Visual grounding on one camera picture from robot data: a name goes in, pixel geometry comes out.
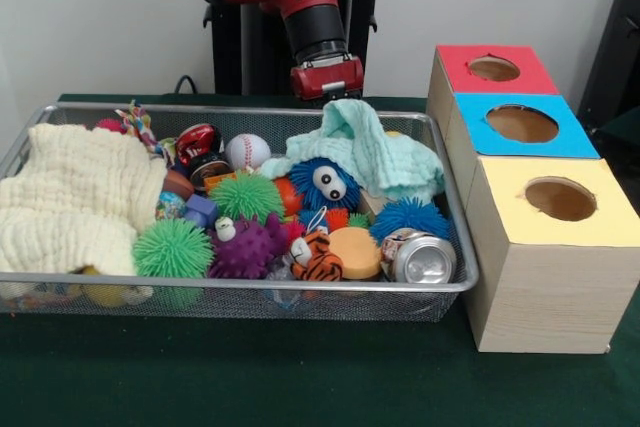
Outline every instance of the mint green washcloth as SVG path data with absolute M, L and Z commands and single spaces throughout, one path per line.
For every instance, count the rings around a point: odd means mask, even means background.
M 341 99 L 324 106 L 322 126 L 287 139 L 286 157 L 267 160 L 260 173 L 283 177 L 300 162 L 332 160 L 374 197 L 415 197 L 431 202 L 444 190 L 442 162 L 426 145 L 384 132 L 376 111 L 362 100 Z

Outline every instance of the round hole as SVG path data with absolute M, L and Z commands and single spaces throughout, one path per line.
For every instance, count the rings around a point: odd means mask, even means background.
M 520 77 L 520 69 L 507 59 L 485 55 L 469 64 L 471 73 L 485 80 L 507 82 Z
M 535 179 L 525 191 L 529 203 L 549 217 L 569 222 L 584 220 L 596 211 L 595 196 L 580 184 L 562 177 Z
M 503 137 L 528 144 L 549 142 L 558 135 L 555 120 L 524 105 L 496 107 L 487 114 L 487 121 Z

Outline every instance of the purple spiky ball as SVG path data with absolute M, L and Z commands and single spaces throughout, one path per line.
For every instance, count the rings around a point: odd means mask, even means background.
M 235 236 L 227 241 L 220 240 L 215 232 L 210 233 L 216 258 L 207 277 L 263 279 L 269 262 L 287 251 L 287 232 L 278 214 L 270 214 L 264 226 L 255 216 L 252 220 L 241 216 L 233 226 Z

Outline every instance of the wooden shape sorter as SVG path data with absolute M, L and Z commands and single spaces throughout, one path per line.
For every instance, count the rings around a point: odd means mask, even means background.
M 560 95 L 456 94 L 445 145 L 466 208 L 477 156 L 598 159 Z
M 478 350 L 607 350 L 640 280 L 640 218 L 605 160 L 481 156 L 467 219 Z
M 427 113 L 448 130 L 455 94 L 543 94 L 558 89 L 528 46 L 438 45 L 433 59 Z

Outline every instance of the blue fuzzy toy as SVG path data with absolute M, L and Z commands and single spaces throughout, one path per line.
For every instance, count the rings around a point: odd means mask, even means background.
M 338 166 L 325 158 L 317 158 L 296 164 L 289 179 L 298 194 L 304 195 L 303 205 L 317 212 L 327 209 L 355 211 L 360 202 L 358 183 Z
M 369 232 L 379 245 L 387 235 L 402 228 L 429 232 L 436 237 L 449 240 L 449 221 L 445 219 L 433 202 L 424 204 L 418 199 L 403 198 L 387 204 L 376 217 Z
M 322 217 L 322 219 L 320 219 L 320 221 L 318 222 L 318 213 L 314 212 L 313 210 L 301 210 L 300 212 L 298 212 L 298 221 L 307 229 L 309 229 L 309 225 L 312 221 L 315 224 L 315 228 L 326 227 L 327 230 L 329 229 L 327 218 Z

